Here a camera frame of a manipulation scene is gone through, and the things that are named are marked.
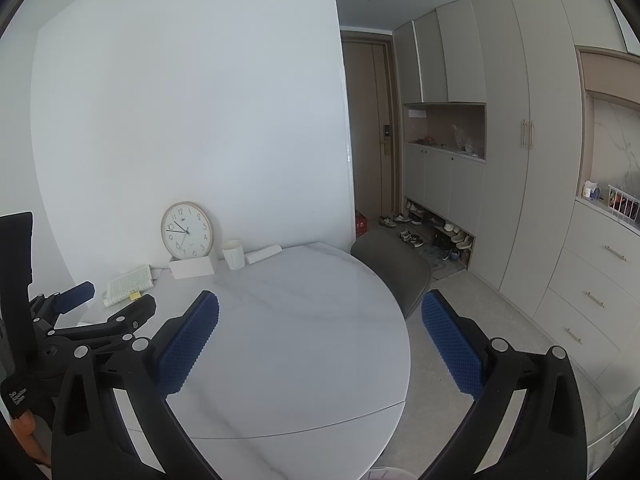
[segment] round wall clock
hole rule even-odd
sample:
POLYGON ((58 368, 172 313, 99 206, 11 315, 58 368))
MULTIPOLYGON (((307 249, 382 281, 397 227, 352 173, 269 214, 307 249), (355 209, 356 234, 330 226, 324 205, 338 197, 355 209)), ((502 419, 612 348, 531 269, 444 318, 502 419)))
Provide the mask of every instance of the round wall clock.
POLYGON ((211 222, 193 202, 178 202, 162 217, 162 241, 178 260, 206 256, 213 247, 211 222))

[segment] book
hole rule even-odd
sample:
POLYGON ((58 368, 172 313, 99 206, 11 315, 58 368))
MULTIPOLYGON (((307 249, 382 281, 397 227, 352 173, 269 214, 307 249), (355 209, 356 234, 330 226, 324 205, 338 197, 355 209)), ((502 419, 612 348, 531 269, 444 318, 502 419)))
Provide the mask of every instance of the book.
POLYGON ((107 283, 104 306, 111 306, 126 300, 132 292, 142 292, 154 286, 151 268, 148 265, 122 274, 107 283))

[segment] blue gripper pad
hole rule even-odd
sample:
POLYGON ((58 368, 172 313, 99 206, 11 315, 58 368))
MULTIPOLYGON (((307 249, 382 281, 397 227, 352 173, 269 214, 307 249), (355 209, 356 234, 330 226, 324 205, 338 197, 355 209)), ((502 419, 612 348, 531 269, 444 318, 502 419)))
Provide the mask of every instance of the blue gripper pad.
POLYGON ((53 309, 57 314, 66 314, 89 301, 95 294, 94 284, 91 282, 80 283, 68 291, 60 294, 53 304, 53 309))
POLYGON ((187 312, 168 320, 158 331, 160 333, 170 327, 169 323, 176 322, 176 330, 156 358, 156 387, 163 397, 180 391, 218 324, 219 314, 218 298, 203 290, 187 312))
POLYGON ((482 359, 457 326, 442 300, 433 291, 424 295, 422 322, 460 391, 478 400, 484 388, 482 359))

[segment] gray chair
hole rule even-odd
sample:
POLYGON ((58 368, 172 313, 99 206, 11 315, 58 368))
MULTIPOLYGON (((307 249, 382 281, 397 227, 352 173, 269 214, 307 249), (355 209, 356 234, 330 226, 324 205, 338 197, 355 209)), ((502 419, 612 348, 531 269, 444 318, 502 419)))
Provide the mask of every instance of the gray chair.
POLYGON ((395 231, 374 229, 351 246, 351 256, 360 260, 385 282, 407 319, 431 285, 431 266, 395 231))

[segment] cabinet handle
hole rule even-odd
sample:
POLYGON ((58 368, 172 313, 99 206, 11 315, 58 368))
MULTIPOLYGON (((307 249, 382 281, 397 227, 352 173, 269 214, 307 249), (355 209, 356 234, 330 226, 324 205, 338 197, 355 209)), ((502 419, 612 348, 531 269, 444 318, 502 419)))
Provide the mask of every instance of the cabinet handle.
POLYGON ((610 252, 614 253, 617 257, 619 257, 621 260, 623 260, 624 262, 626 262, 626 258, 625 258, 622 254, 620 254, 619 252, 614 251, 614 250, 613 250, 611 247, 609 247, 608 245, 605 245, 605 246, 604 246, 604 248, 605 248, 607 251, 610 251, 610 252))
POLYGON ((589 296, 593 301, 595 301, 597 304, 599 304, 602 308, 604 308, 604 303, 601 302, 598 298, 596 298, 593 294, 591 294, 590 292, 586 293, 587 296, 589 296))
POLYGON ((582 344, 582 339, 580 339, 577 335, 575 335, 573 332, 571 332, 571 329, 565 328, 564 331, 567 332, 568 335, 573 337, 578 343, 582 344))

